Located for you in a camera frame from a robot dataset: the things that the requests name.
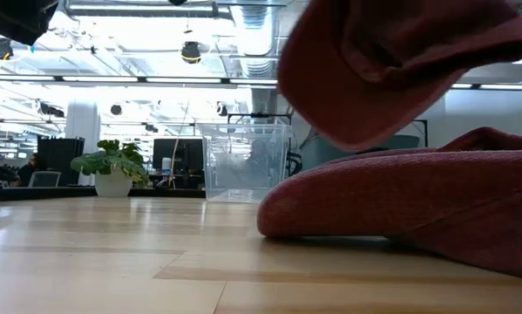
green leaves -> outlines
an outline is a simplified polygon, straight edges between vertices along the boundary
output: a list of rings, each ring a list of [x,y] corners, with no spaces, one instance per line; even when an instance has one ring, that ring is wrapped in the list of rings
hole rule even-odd
[[[139,154],[140,148],[134,143],[123,144],[119,150],[118,140],[101,140],[98,151],[92,154],[83,154],[71,161],[71,168],[84,175],[111,174],[113,168],[120,168],[127,178],[143,187],[148,182],[148,173],[142,166],[143,158]]]

office chair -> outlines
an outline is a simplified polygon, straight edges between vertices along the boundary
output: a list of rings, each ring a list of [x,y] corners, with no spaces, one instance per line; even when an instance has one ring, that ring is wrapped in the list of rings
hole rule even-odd
[[[31,176],[28,188],[55,188],[61,173],[58,171],[36,171]]]

potted plant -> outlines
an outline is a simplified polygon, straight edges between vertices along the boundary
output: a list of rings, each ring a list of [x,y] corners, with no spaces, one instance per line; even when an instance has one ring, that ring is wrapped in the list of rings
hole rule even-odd
[[[118,140],[101,140],[98,147],[102,150],[71,161],[73,170],[96,175],[98,196],[124,197],[129,195],[133,182],[139,187],[147,184],[148,174],[136,144],[123,144],[119,148]]]

desk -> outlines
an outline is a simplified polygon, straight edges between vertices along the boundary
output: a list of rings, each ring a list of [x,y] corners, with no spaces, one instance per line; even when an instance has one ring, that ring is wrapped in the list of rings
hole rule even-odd
[[[255,217],[190,199],[1,203],[0,314],[522,314],[522,279],[377,237],[269,241]]]

white column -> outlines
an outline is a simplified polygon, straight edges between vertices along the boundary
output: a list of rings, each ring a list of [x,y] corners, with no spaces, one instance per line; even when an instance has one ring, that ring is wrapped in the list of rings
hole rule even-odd
[[[75,98],[69,102],[65,138],[85,139],[85,154],[98,151],[100,127],[100,111],[95,99]],[[94,185],[94,176],[81,174],[78,184]]]

